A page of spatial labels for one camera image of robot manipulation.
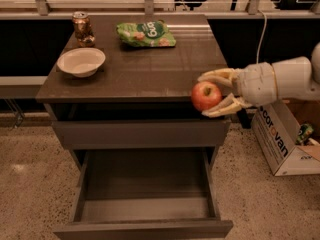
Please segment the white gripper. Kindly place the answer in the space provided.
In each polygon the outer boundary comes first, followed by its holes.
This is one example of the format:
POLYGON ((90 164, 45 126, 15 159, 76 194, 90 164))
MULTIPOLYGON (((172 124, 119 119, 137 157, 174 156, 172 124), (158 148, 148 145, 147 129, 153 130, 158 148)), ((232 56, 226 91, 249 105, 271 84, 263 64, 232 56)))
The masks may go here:
POLYGON ((263 106, 277 100, 277 87, 273 67, 269 63, 259 63, 244 69, 223 68, 202 73, 198 82, 219 83, 232 88, 236 83, 238 94, 229 94, 218 105, 204 110, 203 116, 215 118, 235 114, 241 109, 263 106))

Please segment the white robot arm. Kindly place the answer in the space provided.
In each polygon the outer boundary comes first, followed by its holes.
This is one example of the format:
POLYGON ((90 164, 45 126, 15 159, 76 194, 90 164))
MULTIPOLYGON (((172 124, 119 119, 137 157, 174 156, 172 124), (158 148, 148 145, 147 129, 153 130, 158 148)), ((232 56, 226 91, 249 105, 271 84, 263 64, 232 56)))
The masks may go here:
POLYGON ((215 118, 243 108, 271 104, 281 99, 320 100, 320 43, 305 56, 275 63, 256 63, 244 69, 208 71, 199 82, 219 83, 232 91, 217 105, 201 108, 204 116, 215 118))

